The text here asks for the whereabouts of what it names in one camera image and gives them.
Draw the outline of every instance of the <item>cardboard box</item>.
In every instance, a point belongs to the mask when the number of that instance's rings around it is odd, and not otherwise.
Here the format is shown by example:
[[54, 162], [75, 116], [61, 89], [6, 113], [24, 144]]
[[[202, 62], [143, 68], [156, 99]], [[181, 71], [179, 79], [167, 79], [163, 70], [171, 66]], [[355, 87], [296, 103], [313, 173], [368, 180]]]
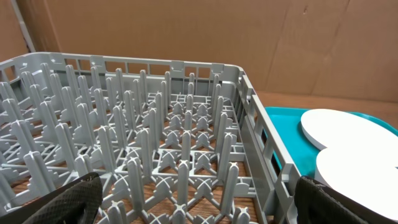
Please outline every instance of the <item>cardboard box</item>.
[[18, 1], [38, 50], [242, 66], [256, 90], [398, 101], [398, 1]]
[[28, 53], [10, 0], [0, 0], [0, 27], [0, 62]]

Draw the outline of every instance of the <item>white plate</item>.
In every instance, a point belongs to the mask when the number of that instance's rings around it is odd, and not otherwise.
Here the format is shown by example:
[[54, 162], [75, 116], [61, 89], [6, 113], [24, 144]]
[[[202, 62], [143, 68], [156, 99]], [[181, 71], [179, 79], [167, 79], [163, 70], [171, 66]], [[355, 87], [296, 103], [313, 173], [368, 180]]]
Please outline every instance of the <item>white plate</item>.
[[315, 179], [398, 222], [398, 169], [393, 165], [376, 162], [360, 149], [328, 148], [317, 156]]
[[304, 135], [319, 150], [373, 148], [398, 151], [398, 137], [382, 126], [359, 116], [336, 110], [315, 109], [301, 117]]

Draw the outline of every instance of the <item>dish rack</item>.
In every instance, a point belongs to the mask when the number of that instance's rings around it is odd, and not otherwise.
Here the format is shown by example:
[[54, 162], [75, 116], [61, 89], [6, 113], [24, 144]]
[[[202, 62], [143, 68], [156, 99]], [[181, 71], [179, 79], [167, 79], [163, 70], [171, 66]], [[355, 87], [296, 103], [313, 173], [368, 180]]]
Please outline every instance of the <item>dish rack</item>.
[[[0, 216], [93, 171], [97, 223], [249, 223], [238, 197], [259, 223], [296, 223], [300, 173], [241, 67], [40, 52], [0, 71]], [[217, 215], [191, 212], [203, 198]], [[163, 200], [172, 214], [152, 213]]]

